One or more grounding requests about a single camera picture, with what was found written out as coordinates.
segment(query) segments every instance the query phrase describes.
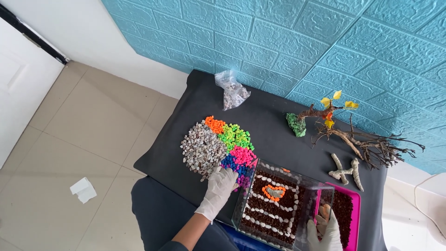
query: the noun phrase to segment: door frame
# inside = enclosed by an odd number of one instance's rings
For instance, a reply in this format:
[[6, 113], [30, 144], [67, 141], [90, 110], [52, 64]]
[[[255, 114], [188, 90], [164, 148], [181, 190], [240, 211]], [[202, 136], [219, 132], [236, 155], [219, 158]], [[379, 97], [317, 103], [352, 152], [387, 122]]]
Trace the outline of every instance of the door frame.
[[51, 45], [41, 39], [37, 34], [35, 34], [32, 30], [26, 27], [23, 22], [17, 18], [12, 12], [6, 9], [2, 4], [0, 4], [0, 17], [8, 22], [12, 27], [18, 30], [22, 35], [24, 35], [27, 39], [33, 42], [36, 46], [42, 48], [46, 53], [50, 54], [53, 58], [57, 59], [62, 64], [66, 65], [68, 60], [56, 51]]

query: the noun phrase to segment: glass tank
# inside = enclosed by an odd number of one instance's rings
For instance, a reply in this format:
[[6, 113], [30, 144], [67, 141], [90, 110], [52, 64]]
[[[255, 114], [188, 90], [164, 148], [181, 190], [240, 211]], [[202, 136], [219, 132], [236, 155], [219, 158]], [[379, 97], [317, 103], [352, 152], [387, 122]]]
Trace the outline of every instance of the glass tank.
[[262, 159], [252, 169], [232, 215], [235, 229], [282, 250], [309, 250], [307, 222], [330, 215], [334, 187]]

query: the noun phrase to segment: blue textured wall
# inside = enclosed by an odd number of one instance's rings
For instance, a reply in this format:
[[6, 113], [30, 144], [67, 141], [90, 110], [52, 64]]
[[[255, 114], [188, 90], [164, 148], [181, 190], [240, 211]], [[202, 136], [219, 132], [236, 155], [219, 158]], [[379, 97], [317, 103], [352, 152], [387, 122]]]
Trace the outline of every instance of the blue textured wall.
[[245, 85], [318, 108], [342, 90], [360, 103], [357, 127], [426, 145], [407, 161], [446, 172], [446, 0], [103, 3], [142, 56], [186, 73], [232, 68]]

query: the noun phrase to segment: gloved hand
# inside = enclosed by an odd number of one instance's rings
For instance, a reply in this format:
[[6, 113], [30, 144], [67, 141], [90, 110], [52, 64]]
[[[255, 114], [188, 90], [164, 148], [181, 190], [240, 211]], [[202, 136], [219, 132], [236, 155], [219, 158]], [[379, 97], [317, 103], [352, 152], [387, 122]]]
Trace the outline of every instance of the gloved hand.
[[342, 251], [338, 220], [336, 220], [333, 210], [331, 211], [331, 218], [328, 221], [325, 234], [321, 241], [318, 239], [318, 232], [314, 221], [308, 221], [307, 230], [307, 239], [310, 244], [310, 251]]
[[206, 195], [195, 211], [208, 220], [213, 221], [221, 208], [226, 204], [231, 191], [239, 187], [235, 182], [239, 174], [230, 168], [217, 170], [209, 176]]

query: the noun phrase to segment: table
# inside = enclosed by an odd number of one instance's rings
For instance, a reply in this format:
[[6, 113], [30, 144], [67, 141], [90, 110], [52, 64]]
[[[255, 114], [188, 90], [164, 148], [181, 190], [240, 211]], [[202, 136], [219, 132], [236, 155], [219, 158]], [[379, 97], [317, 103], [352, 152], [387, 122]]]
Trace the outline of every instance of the table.
[[[214, 115], [214, 119], [238, 124], [241, 129], [249, 131], [257, 157], [322, 182], [341, 184], [341, 181], [328, 175], [329, 171], [336, 170], [330, 154], [335, 153], [343, 167], [350, 168], [350, 162], [355, 157], [351, 148], [335, 135], [329, 141], [320, 139], [313, 147], [311, 136], [317, 134], [314, 125], [317, 118], [312, 117], [306, 118], [306, 135], [295, 137], [288, 127], [285, 114], [298, 114], [308, 107], [248, 86], [246, 89], [251, 91], [251, 96], [240, 107], [223, 111], [223, 89], [215, 85], [214, 76], [193, 70], [174, 112], [150, 150], [136, 161], [134, 168], [198, 207], [206, 193], [207, 182], [200, 182], [202, 176], [189, 171], [183, 163], [180, 142], [196, 122]], [[350, 128], [342, 121], [337, 121], [336, 126], [343, 130]], [[358, 190], [350, 175], [347, 175], [350, 183], [345, 186], [361, 195], [358, 250], [387, 250], [381, 224], [387, 170], [370, 171], [362, 161], [359, 170], [365, 191]], [[231, 217], [238, 195], [238, 192], [231, 194], [217, 216], [219, 221], [232, 225]]]

